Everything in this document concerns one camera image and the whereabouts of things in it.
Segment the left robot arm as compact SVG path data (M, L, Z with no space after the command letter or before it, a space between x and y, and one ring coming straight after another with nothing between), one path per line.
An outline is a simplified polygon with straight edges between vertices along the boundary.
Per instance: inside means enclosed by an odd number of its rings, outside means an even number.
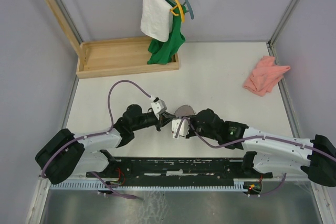
M75 135L69 129L60 130L36 154L35 161L43 177L54 185L87 172L100 172L110 177L116 171L116 164L109 160L108 149L127 145L135 138L137 130L153 126L160 131L175 118L165 111L156 114L153 108L143 113L139 105L132 104L111 131Z

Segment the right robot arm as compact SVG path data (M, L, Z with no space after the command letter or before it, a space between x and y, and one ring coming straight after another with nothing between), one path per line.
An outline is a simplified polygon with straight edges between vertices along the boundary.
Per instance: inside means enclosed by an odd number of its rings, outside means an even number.
M211 148L245 151L241 172L306 174L312 182L335 187L335 146L323 135L313 139L277 136L246 124L224 121L211 109L182 118L186 138L197 136Z

